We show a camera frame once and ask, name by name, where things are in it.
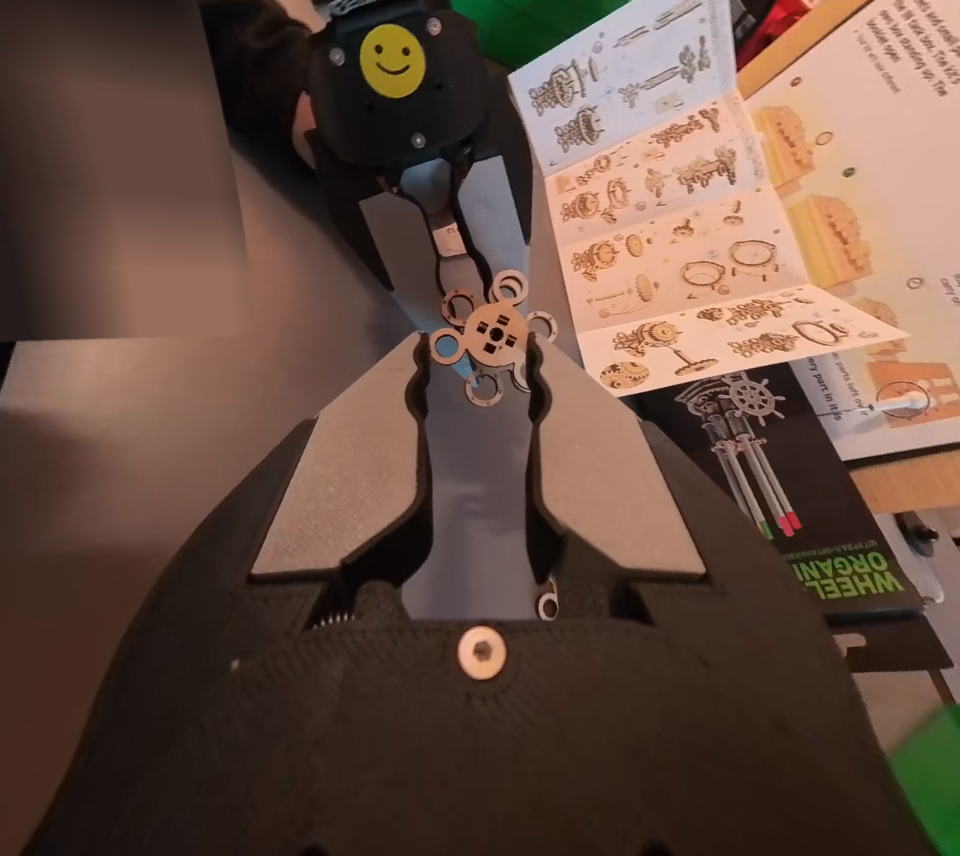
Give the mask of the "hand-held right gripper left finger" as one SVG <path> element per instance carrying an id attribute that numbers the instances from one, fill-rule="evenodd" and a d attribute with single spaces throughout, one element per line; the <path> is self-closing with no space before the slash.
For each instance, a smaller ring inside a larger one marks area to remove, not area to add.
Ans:
<path id="1" fill-rule="evenodd" d="M 349 586 L 406 583 L 429 555 L 430 358 L 415 331 L 318 414 L 251 568 Z"/>

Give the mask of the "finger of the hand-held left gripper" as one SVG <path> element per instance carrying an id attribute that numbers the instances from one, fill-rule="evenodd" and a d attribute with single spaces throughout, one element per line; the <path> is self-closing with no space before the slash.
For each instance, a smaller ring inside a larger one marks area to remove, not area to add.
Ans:
<path id="1" fill-rule="evenodd" d="M 466 255 L 453 258 L 455 281 L 482 281 L 506 270 L 530 275 L 530 250 L 522 230 L 503 154 L 474 161 L 454 180 L 456 211 Z"/>
<path id="2" fill-rule="evenodd" d="M 421 331 L 447 327 L 436 252 L 420 209 L 388 193 L 361 201 L 360 206 L 390 276 L 394 301 Z"/>

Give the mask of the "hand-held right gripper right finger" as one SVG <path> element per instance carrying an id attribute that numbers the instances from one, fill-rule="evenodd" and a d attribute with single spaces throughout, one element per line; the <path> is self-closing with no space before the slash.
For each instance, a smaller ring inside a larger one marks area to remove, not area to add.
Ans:
<path id="1" fill-rule="evenodd" d="M 526 547 L 552 577 L 698 582 L 703 562 L 642 421 L 545 337 L 527 345 Z"/>

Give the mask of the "person's left forearm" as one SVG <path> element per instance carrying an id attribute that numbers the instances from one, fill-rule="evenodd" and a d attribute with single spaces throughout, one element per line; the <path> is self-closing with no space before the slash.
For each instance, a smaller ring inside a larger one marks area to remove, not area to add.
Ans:
<path id="1" fill-rule="evenodd" d="M 226 122 L 301 159 L 292 123 L 306 92 L 310 30 L 277 0 L 198 0 L 198 8 Z"/>

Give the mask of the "black product box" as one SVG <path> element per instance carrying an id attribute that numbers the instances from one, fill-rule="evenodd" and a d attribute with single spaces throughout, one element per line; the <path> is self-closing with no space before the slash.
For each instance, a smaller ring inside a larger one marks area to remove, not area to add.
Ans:
<path id="1" fill-rule="evenodd" d="M 776 548 L 852 672 L 954 669 L 906 551 L 870 512 L 790 365 L 699 373 L 630 406 Z"/>

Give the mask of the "folded assembly instruction leaflet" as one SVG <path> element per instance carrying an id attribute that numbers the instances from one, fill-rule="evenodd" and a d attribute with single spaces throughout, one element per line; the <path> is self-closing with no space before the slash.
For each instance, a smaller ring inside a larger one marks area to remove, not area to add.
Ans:
<path id="1" fill-rule="evenodd" d="M 583 367 L 616 396 L 906 336 L 812 282 L 730 2 L 631 0 L 509 76 Z"/>

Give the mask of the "instruction poster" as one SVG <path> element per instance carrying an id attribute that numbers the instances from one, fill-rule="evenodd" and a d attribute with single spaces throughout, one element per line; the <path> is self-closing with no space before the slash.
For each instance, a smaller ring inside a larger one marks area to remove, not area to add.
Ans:
<path id="1" fill-rule="evenodd" d="M 845 462 L 958 447 L 959 0 L 875 0 L 747 98 L 813 283 L 905 336 L 794 364 Z"/>

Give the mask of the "plywood display board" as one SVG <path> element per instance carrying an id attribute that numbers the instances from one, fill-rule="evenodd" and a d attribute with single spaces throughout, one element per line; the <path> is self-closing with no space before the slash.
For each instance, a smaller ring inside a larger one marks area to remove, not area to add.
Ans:
<path id="1" fill-rule="evenodd" d="M 741 96 L 749 98 L 875 0 L 822 0 L 738 72 Z"/>

